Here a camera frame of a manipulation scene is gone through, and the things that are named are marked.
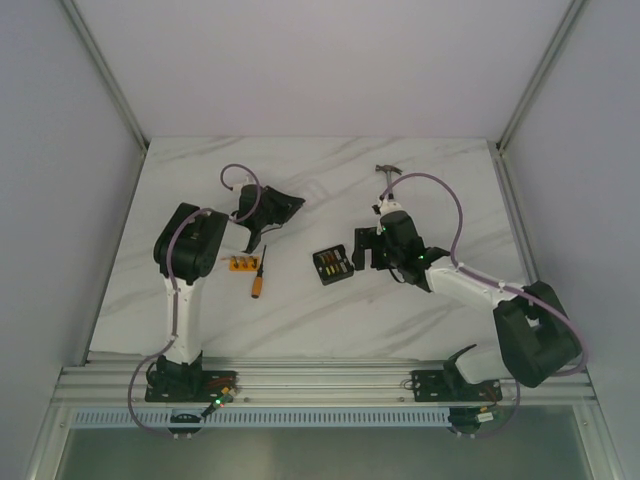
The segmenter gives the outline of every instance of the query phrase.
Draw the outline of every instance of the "screwdriver bit holder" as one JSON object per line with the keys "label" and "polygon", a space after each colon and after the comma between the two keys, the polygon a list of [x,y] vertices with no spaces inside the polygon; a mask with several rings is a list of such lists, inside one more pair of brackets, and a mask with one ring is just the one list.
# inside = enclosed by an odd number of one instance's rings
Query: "screwdriver bit holder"
{"label": "screwdriver bit holder", "polygon": [[312,257],[320,281],[325,286],[353,276],[353,266],[347,259],[344,245],[321,250]]}

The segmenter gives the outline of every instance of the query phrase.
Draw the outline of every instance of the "hammer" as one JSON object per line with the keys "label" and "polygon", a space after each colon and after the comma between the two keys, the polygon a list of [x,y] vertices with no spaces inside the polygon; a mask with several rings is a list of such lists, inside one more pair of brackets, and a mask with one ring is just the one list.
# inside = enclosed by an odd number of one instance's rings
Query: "hammer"
{"label": "hammer", "polygon": [[[402,170],[394,165],[376,165],[376,172],[384,172],[387,176],[387,188],[391,186],[391,172],[397,173],[398,175],[402,175]],[[393,190],[389,190],[389,194],[387,195],[389,200],[393,200]]]}

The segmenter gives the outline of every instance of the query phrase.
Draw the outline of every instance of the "screwdriver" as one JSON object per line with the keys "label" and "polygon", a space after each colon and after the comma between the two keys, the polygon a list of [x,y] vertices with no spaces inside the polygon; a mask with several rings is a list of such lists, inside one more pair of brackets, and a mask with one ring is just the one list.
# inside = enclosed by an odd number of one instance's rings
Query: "screwdriver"
{"label": "screwdriver", "polygon": [[264,272],[264,255],[267,253],[267,246],[264,246],[262,250],[262,260],[260,260],[260,267],[258,267],[258,274],[253,281],[253,288],[251,289],[251,298],[260,298],[262,292],[262,273]]}

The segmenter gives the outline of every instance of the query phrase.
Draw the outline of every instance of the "white marble table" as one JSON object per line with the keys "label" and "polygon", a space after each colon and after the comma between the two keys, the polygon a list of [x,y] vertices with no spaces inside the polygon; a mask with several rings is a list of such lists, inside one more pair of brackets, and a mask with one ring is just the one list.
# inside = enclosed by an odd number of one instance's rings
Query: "white marble table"
{"label": "white marble table", "polygon": [[[261,183],[304,197],[284,228],[267,233],[262,297],[254,275],[218,262],[205,285],[205,355],[225,357],[402,357],[443,359],[477,341],[497,341],[490,313],[365,270],[324,287],[311,254],[345,244],[373,226],[371,205],[386,185],[376,164],[424,171],[459,194],[465,225],[459,257],[508,281],[522,281],[487,144],[481,139],[154,138],[98,319],[91,349],[152,353],[165,343],[166,304],[153,245],[180,202],[230,213],[237,194],[222,188],[228,163],[252,168]],[[241,181],[228,172],[230,183]],[[396,198],[428,245],[449,248],[456,210],[446,192],[411,179]]]}

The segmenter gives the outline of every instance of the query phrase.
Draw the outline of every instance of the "orange screwdriver handle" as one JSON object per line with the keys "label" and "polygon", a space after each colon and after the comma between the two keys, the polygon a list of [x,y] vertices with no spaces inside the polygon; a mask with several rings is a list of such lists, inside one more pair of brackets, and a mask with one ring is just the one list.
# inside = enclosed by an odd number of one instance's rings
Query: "orange screwdriver handle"
{"label": "orange screwdriver handle", "polygon": [[256,276],[251,288],[251,298],[259,298],[262,292],[262,275]]}

